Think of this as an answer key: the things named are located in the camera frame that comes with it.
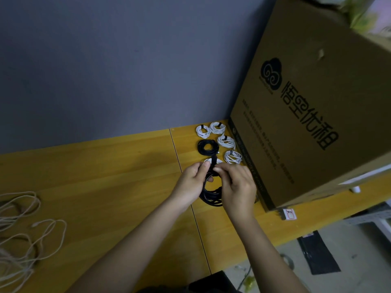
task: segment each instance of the table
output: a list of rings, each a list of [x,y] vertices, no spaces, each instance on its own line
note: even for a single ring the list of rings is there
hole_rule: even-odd
[[[27,232],[36,239],[44,226],[29,228],[33,222],[68,222],[61,250],[37,265],[20,292],[64,292],[170,194],[180,174],[168,129],[0,155],[0,193],[33,190],[42,200],[36,214],[2,236]],[[46,251],[58,246],[61,228],[45,240]],[[209,274],[189,208],[136,289],[182,286]]]
[[[197,125],[189,125],[170,129],[181,170],[205,158],[197,151],[196,145],[201,138],[196,134],[196,127]],[[209,139],[217,140],[217,137],[218,135],[211,134]],[[226,150],[223,148],[218,158],[222,159]],[[216,179],[210,188],[216,189],[220,185],[221,180]],[[259,202],[254,205],[254,213],[269,239],[275,246],[278,246],[390,197],[391,175],[388,174],[362,185],[361,193],[354,194],[345,191],[295,206],[297,216],[295,221],[282,221],[277,212],[266,213]],[[242,242],[222,207],[212,207],[197,199],[192,208],[212,273],[246,259],[247,255]]]

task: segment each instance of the wall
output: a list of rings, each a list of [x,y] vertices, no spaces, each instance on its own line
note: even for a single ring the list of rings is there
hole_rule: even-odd
[[[274,0],[1,0],[0,153],[227,118]]]

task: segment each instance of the black logo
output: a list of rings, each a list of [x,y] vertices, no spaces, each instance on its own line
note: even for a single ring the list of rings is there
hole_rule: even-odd
[[[278,58],[272,58],[263,63],[261,67],[261,77],[265,79],[266,83],[272,90],[277,90],[281,86],[281,62]]]

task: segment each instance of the cardboard box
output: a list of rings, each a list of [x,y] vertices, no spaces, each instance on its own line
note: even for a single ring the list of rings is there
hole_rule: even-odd
[[[388,171],[390,108],[386,48],[335,12],[277,0],[229,126],[273,210]]]

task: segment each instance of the loose white cable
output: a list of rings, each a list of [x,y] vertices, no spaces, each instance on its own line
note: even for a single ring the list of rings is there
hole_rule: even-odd
[[[21,284],[19,286],[17,286],[12,291],[12,293],[17,292],[24,285],[24,283],[26,283],[26,281],[29,279],[29,277],[34,272],[33,267],[34,267],[35,262],[37,262],[38,260],[46,259],[46,258],[54,255],[55,253],[57,253],[60,250],[61,246],[64,243],[67,224],[64,220],[47,219],[47,220],[43,220],[43,221],[36,222],[36,223],[32,224],[32,227],[36,227],[39,224],[41,224],[43,222],[47,222],[47,221],[50,221],[51,223],[46,227],[42,236],[34,242],[31,241],[31,238],[27,234],[16,234],[16,235],[11,236],[11,237],[3,240],[2,242],[0,242],[0,263],[7,265],[5,272],[0,276],[0,283],[3,283],[5,281],[9,280],[7,283],[2,284],[0,286],[0,288],[7,287],[17,281],[22,280]],[[44,253],[43,239],[52,232],[52,230],[56,226],[57,222],[64,223],[64,231],[63,231],[63,234],[61,237],[60,245],[54,252],[50,253],[49,255],[43,256],[43,253]],[[18,237],[18,239],[21,239],[21,237],[26,238],[26,241],[30,245],[30,247],[28,248],[25,255],[20,258],[12,256],[6,250],[1,248],[1,246],[4,243],[6,243],[7,241],[9,241],[13,238],[16,238],[16,237]],[[38,253],[38,256],[33,256],[34,247],[37,245],[40,247],[40,251]]]
[[[209,127],[208,127],[207,125],[201,124],[201,125],[199,125],[199,126],[195,129],[195,131],[197,132],[197,135],[198,135],[199,137],[203,138],[203,139],[206,139],[206,138],[208,138],[208,137],[210,136],[210,129],[209,129]]]
[[[212,162],[212,158],[207,158],[207,159],[204,160],[204,162],[205,162],[205,161]],[[221,159],[218,159],[218,158],[217,158],[216,163],[222,163],[222,162],[223,162],[223,161],[222,161]]]
[[[2,197],[7,195],[15,195],[15,194],[22,194],[20,196],[14,197],[10,199],[8,202],[0,206],[0,232],[4,231],[11,226],[13,226],[21,217],[26,217],[34,214],[36,211],[39,210],[41,207],[41,200],[37,197],[37,194],[33,191],[25,191],[25,192],[14,192],[14,193],[5,193],[0,195],[0,202]],[[22,213],[18,214],[17,216],[5,216],[2,215],[6,210],[15,208],[16,206],[14,203],[16,203],[17,200],[23,198],[23,197],[29,197],[32,198],[30,206],[27,207],[26,210],[22,211]]]
[[[242,155],[239,152],[233,151],[233,150],[228,150],[224,154],[224,160],[227,163],[237,163],[239,164],[242,161]]]
[[[216,135],[222,135],[225,132],[225,125],[221,122],[212,122],[210,124],[210,131]]]
[[[225,148],[233,148],[234,150],[236,148],[235,140],[228,136],[221,135],[217,138],[217,142]]]

